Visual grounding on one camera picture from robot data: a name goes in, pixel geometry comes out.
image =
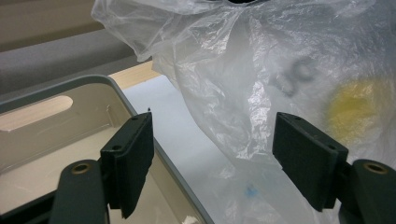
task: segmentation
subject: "plastic bin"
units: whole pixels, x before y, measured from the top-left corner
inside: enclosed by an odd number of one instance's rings
[[[85,76],[0,103],[0,214],[57,188],[62,169],[97,160],[134,110],[115,82]],[[213,223],[155,142],[155,156],[134,213],[112,223]]]

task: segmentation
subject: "plastic bag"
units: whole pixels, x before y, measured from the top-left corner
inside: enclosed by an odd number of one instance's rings
[[[271,208],[258,214],[232,203],[241,202],[231,199],[236,194],[220,194],[230,197],[221,204],[232,211],[225,223],[336,221],[337,211],[310,210],[272,156],[278,111],[340,141],[349,161],[396,168],[393,1],[216,1],[197,11],[150,2],[96,0],[92,16],[140,61],[152,56],[154,69],[180,89],[196,123],[237,170],[217,179],[243,179]]]
[[[134,0],[134,2],[181,15],[198,14],[222,5],[222,0]]]

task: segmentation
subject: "beige wall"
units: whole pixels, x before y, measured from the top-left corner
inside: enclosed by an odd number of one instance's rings
[[[102,29],[94,0],[0,1],[0,52]]]

